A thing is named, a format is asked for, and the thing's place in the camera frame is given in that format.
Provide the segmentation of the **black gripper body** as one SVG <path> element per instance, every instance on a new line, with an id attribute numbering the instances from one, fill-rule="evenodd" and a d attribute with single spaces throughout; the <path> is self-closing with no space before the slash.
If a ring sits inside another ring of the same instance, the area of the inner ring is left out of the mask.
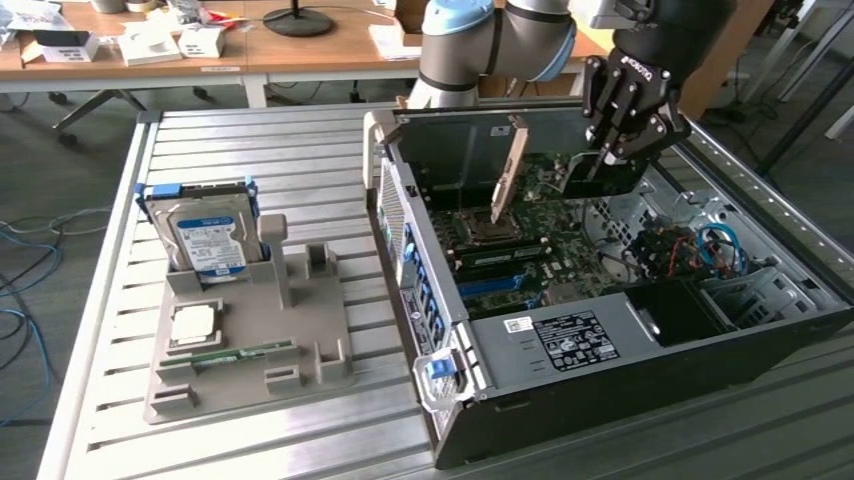
<path id="1" fill-rule="evenodd" d="M 614 10 L 634 26 L 614 33 L 616 48 L 646 66 L 670 73 L 681 99 L 737 8 L 736 1 L 617 1 Z"/>

